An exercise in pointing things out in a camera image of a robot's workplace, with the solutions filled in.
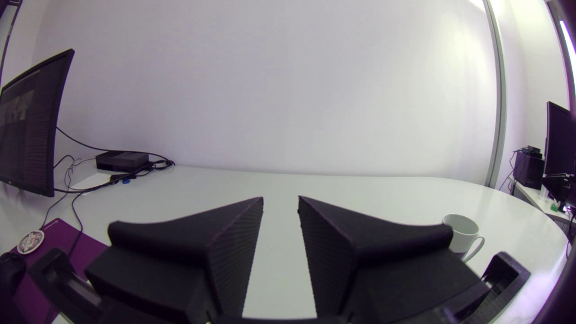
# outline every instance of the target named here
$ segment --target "coffee mug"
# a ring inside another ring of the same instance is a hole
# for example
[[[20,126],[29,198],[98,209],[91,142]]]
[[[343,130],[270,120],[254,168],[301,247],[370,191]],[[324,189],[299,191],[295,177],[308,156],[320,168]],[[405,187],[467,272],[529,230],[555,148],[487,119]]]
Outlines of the coffee mug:
[[[448,214],[444,216],[442,222],[452,227],[452,241],[449,249],[456,253],[463,262],[470,260],[484,245],[484,237],[478,236],[478,225],[466,216],[458,214]],[[480,239],[480,244],[467,254],[476,239]]]

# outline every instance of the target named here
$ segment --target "monitor screen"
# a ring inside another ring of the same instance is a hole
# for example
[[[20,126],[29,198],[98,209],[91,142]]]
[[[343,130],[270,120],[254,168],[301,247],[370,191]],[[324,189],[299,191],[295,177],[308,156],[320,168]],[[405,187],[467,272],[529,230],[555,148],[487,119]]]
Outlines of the monitor screen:
[[[576,174],[576,115],[548,102],[546,175]]]
[[[0,180],[54,196],[54,137],[74,50],[20,74],[0,94]]]

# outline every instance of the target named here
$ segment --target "black speaker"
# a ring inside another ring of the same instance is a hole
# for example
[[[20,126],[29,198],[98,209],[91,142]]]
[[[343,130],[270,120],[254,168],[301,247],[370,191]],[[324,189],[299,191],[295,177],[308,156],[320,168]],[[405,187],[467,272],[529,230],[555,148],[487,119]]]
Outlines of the black speaker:
[[[516,154],[514,164],[514,178],[528,188],[540,189],[542,175],[544,174],[544,160],[541,154],[530,154],[527,151],[519,151]]]

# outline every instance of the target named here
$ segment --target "black box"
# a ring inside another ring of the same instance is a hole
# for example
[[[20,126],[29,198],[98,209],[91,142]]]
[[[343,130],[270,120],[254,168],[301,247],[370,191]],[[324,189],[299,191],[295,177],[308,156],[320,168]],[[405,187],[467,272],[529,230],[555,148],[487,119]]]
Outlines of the black box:
[[[516,154],[513,174],[523,186],[540,190],[544,174],[544,160],[530,156],[529,152],[520,151]]]
[[[148,163],[148,154],[109,150],[96,156],[96,168],[116,172],[133,172]]]

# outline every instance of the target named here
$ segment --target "mouse pad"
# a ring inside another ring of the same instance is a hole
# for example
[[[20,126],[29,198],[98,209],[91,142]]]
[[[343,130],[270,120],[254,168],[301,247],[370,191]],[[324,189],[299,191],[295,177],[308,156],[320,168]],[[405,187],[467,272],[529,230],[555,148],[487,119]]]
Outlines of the mouse pad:
[[[44,231],[45,235],[42,244],[34,252],[23,255],[27,268],[30,268],[30,266],[38,261],[44,254],[55,247],[68,253],[79,233],[79,230],[59,218],[46,224],[42,228],[42,231]],[[87,280],[84,269],[107,247],[108,246],[84,233],[80,236],[70,260],[74,270],[76,270],[80,277]],[[16,247],[12,249],[12,252],[17,253]],[[24,275],[13,299],[29,324],[46,323],[46,317],[50,311],[51,304],[38,287],[36,287],[36,284],[32,281],[28,273]],[[48,323],[51,323],[57,315],[58,311],[53,309]]]

